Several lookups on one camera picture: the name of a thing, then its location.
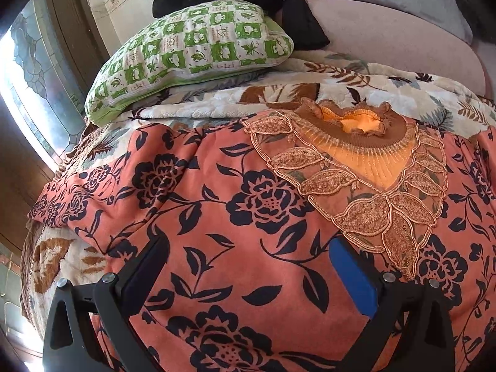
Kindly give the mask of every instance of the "green and white pillow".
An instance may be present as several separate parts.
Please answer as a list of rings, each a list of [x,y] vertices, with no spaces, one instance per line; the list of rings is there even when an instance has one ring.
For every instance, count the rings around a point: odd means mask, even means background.
[[[88,93],[86,113],[103,126],[164,88],[273,67],[293,47],[257,5],[216,0],[188,7],[143,28],[108,60]]]

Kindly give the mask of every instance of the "cream floral blanket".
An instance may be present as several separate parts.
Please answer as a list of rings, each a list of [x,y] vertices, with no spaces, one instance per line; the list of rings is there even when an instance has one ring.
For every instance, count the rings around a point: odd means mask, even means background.
[[[387,101],[402,115],[469,138],[496,126],[491,101],[481,99],[462,84],[431,74],[410,73],[366,63],[329,51],[295,52],[266,73],[178,87],[164,91],[161,104],[146,99],[116,121],[89,133],[61,171],[81,172],[110,163],[124,154],[138,127],[159,122],[172,128],[224,124],[302,97],[333,100],[344,108],[361,101]],[[105,260],[73,231],[45,228],[34,255],[29,279],[29,313],[44,335],[55,284],[61,277],[73,284],[96,282]]]

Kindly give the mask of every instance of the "red fabric with black flowers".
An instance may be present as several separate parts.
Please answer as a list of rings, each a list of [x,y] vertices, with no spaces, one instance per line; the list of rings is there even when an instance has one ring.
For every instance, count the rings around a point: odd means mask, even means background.
[[[449,299],[457,370],[496,324],[493,132],[479,135],[477,149],[442,133],[448,197],[418,262],[418,282],[438,279]],[[131,318],[168,372],[330,370],[368,320],[326,253],[339,232],[267,169],[239,122],[144,126],[114,162],[47,184],[30,217],[73,229],[113,272],[150,237],[168,240],[167,263]],[[382,255],[360,255],[400,277]],[[98,320],[95,326],[119,368]]]

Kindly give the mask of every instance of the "floral dress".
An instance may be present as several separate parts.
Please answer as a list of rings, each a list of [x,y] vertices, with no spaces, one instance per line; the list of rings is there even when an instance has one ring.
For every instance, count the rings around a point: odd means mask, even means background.
[[[334,369],[368,322],[328,257],[341,234],[379,271],[440,282],[465,370],[496,325],[493,132],[472,144],[387,104],[311,101],[210,129],[149,124],[112,163],[46,185],[30,217],[73,229],[107,271],[167,240],[130,322],[168,372]]]

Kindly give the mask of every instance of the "screw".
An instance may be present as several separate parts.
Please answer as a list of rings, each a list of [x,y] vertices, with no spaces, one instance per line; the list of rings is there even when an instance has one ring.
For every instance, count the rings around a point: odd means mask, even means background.
[[[116,275],[114,273],[107,273],[107,274],[104,274],[102,277],[102,281],[105,284],[109,284],[115,279],[116,279]]]
[[[434,278],[431,278],[429,280],[429,285],[433,288],[439,288],[439,281],[435,280]]]
[[[384,273],[383,279],[386,283],[394,283],[396,281],[396,277],[393,273]]]
[[[67,278],[61,278],[60,280],[57,281],[57,287],[62,288],[67,285]]]

